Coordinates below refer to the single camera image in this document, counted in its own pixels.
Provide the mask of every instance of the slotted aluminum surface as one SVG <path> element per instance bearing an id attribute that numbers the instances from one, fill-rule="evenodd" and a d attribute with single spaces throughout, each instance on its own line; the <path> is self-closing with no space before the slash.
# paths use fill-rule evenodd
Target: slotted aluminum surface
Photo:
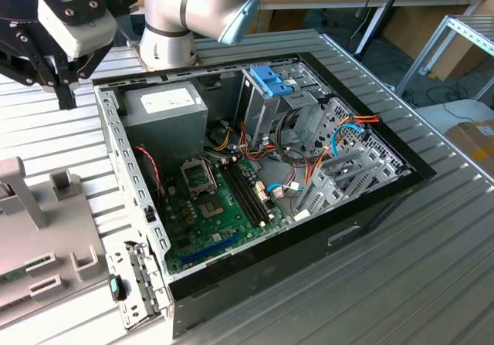
<path id="1" fill-rule="evenodd" d="M 377 231 L 251 298 L 179 344 L 487 344 L 494 339 L 492 180 L 368 71 L 314 31 L 255 35 L 239 46 L 198 42 L 205 63 L 311 52 L 438 172 Z M 141 71 L 115 49 L 96 76 Z M 25 161 L 28 184 L 69 167 L 83 179 L 103 240 L 132 238 L 89 84 L 79 109 L 0 78 L 0 155 Z M 106 283 L 0 331 L 0 343 L 163 343 L 163 319 L 125 333 Z"/>

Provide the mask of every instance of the power cord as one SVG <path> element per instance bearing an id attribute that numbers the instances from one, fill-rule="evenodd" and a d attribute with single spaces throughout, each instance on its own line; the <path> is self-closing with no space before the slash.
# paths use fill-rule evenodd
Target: power cord
<path id="1" fill-rule="evenodd" d="M 436 105 L 438 103 L 432 99 L 431 92 L 435 90 L 446 90 L 445 97 L 448 99 L 449 102 L 456 102 L 457 100 L 470 100 L 471 98 L 469 98 L 468 90 L 465 87 L 459 85 L 459 80 L 460 79 L 456 80 L 456 84 L 454 86 L 435 86 L 433 88 L 428 89 L 426 92 L 427 98 L 429 98 L 429 100 L 434 105 Z M 442 107 L 446 112 L 448 112 L 454 117 L 457 117 L 461 120 L 469 120 L 471 122 L 474 122 L 474 120 L 471 119 L 470 117 L 459 116 L 456 113 L 450 111 L 446 106 L 446 102 L 442 103 Z"/>
<path id="2" fill-rule="evenodd" d="M 360 29 L 362 29 L 362 26 L 365 25 L 365 22 L 367 22 L 367 18 L 369 16 L 369 14 L 371 13 L 371 10 L 368 8 L 369 6 L 369 2 L 371 0 L 366 0 L 365 2 L 365 6 L 364 6 L 364 14 L 365 14 L 365 18 L 364 20 L 362 21 L 361 24 L 359 24 L 359 26 L 354 30 L 354 32 L 350 35 L 350 37 L 348 38 L 347 40 L 347 45 L 345 47 L 346 50 L 348 50 L 348 48 L 350 48 L 350 41 L 355 37 L 355 35 L 360 31 Z"/>

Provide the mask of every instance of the motherboard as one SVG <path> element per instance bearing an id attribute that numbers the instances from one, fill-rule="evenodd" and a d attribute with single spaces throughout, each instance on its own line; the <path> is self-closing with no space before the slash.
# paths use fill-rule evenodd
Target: motherboard
<path id="1" fill-rule="evenodd" d="M 186 164 L 190 171 L 182 167 L 166 179 L 161 213 L 171 240 L 165 260 L 173 274 L 288 225 L 282 211 L 262 190 L 249 160 L 236 158 L 214 165 L 195 160 L 196 167 Z M 211 182 L 214 191 L 195 193 L 197 187 Z"/>

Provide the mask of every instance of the blue cable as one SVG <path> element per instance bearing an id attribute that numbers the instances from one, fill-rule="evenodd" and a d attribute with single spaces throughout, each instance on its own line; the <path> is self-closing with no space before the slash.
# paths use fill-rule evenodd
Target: blue cable
<path id="1" fill-rule="evenodd" d="M 352 123 L 344 123 L 340 127 L 338 127 L 334 133 L 333 136 L 331 137 L 331 148 L 333 149 L 334 157 L 338 156 L 338 148 L 337 148 L 337 137 L 338 133 L 340 130 L 342 130 L 344 127 L 350 127 L 356 131 L 358 131 L 360 134 L 364 132 L 364 130 L 361 127 L 358 127 L 357 125 L 353 125 Z"/>
<path id="2" fill-rule="evenodd" d="M 268 193 L 270 191 L 272 191 L 273 189 L 277 188 L 277 187 L 282 187 L 284 184 L 283 183 L 273 183 L 271 185 L 268 185 L 268 187 L 266 188 L 266 190 L 268 191 Z"/>

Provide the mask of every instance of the red cable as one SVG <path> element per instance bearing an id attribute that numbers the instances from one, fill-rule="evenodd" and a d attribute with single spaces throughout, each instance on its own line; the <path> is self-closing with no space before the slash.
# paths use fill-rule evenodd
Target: red cable
<path id="1" fill-rule="evenodd" d="M 143 149 L 142 147 L 138 147 L 136 146 L 136 149 L 138 149 L 139 151 L 141 151 L 143 154 L 145 154 L 147 156 L 147 158 L 149 158 L 149 160 L 151 161 L 151 163 L 153 164 L 153 167 L 154 167 L 154 173 L 156 174 L 156 181 L 157 181 L 157 206 L 158 208 L 160 207 L 160 198 L 161 198 L 161 181 L 160 181 L 160 174 L 157 170 L 157 165 L 156 165 L 156 161 L 154 160 L 154 158 L 150 155 L 149 152 L 147 152 L 145 149 Z"/>

